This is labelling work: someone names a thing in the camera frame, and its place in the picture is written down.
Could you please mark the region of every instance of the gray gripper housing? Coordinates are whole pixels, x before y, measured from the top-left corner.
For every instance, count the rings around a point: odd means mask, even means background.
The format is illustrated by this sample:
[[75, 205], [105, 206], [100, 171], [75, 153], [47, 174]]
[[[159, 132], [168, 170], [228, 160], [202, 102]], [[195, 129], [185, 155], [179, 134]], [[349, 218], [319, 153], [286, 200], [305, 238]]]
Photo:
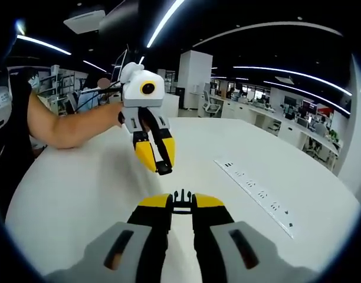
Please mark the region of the gray gripper housing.
[[[135, 283], [139, 260], [152, 230], [149, 226], [117, 222], [86, 246], [83, 259], [69, 269], [48, 274], [48, 282]], [[104, 266], [109, 252], [125, 231], [133, 232], [124, 248], [117, 270]]]
[[[273, 242], [245, 222], [211, 226], [211, 231], [221, 251], [229, 283], [306, 283], [315, 279], [316, 273], [305, 267], [293, 267], [279, 257]], [[258, 259], [258, 264], [247, 268], [232, 235], [240, 233]]]

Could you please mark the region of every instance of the black chair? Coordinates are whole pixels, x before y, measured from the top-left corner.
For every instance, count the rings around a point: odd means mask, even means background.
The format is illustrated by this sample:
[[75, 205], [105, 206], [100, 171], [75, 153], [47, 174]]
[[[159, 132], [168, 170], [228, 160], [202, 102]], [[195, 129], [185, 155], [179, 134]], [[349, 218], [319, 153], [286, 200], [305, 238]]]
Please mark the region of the black chair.
[[285, 114], [285, 118], [286, 118], [286, 119], [289, 119], [289, 120], [293, 120], [293, 119], [295, 118], [294, 112], [291, 113], [291, 114], [286, 113], [286, 114]]

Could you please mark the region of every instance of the office floor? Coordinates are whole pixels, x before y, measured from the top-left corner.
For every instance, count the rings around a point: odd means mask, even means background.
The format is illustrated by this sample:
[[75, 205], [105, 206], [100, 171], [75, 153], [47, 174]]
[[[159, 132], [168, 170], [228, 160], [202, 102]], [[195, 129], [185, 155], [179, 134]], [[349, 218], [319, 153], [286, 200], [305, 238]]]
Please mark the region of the office floor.
[[197, 110], [187, 110], [187, 109], [179, 109], [178, 110], [178, 117], [197, 117], [198, 111]]

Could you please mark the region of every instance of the white desk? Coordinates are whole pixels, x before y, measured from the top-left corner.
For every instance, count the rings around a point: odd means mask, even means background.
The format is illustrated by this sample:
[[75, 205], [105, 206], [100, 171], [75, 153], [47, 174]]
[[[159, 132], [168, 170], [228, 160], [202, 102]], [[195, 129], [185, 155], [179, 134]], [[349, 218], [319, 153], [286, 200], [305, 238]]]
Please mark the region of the white desk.
[[[128, 135], [117, 127], [79, 149], [48, 148], [35, 161], [14, 194], [6, 225], [41, 274], [79, 261], [88, 243], [117, 221], [127, 221], [144, 197], [182, 188], [222, 200], [235, 221], [273, 241], [289, 264], [325, 268], [360, 209], [337, 177], [241, 120], [175, 118], [170, 125], [176, 159], [169, 175], [144, 168]], [[229, 156], [293, 213], [299, 227], [294, 239], [213, 162]], [[173, 215], [162, 282], [201, 282], [191, 216]]]
[[223, 113], [230, 112], [227, 116], [223, 115], [222, 118], [224, 118], [224, 116], [225, 116], [227, 118], [242, 119], [248, 123], [255, 124], [255, 121], [257, 119], [257, 114], [260, 114], [260, 115], [266, 116], [270, 119], [280, 121], [282, 124], [282, 127], [291, 127], [292, 129], [297, 129], [298, 131], [302, 132], [306, 136], [309, 136], [312, 139], [315, 139], [317, 142], [319, 142], [324, 147], [328, 148], [331, 152], [333, 152], [336, 156], [339, 155], [338, 150], [336, 149], [336, 147], [334, 146], [334, 144], [331, 141], [325, 139], [324, 137], [319, 136], [318, 134], [297, 124], [294, 121], [286, 119], [283, 116], [283, 114], [281, 114], [281, 113], [272, 113], [270, 111], [267, 111], [267, 110], [264, 110], [261, 108], [257, 108], [257, 107], [251, 106], [251, 105], [239, 103], [237, 101], [232, 101], [230, 99], [222, 98], [220, 96], [211, 96], [211, 98], [224, 102], [225, 109], [222, 110]]

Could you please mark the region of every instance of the human arm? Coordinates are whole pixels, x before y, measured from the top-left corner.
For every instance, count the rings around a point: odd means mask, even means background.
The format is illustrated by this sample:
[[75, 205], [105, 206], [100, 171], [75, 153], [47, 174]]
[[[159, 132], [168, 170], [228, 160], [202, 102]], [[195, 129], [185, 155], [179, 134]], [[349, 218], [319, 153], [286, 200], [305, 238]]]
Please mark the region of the human arm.
[[111, 103], [84, 113], [58, 117], [36, 95], [31, 94], [27, 123], [36, 139], [58, 149], [68, 149], [81, 146], [112, 126], [121, 126], [117, 120], [121, 109], [121, 103]]

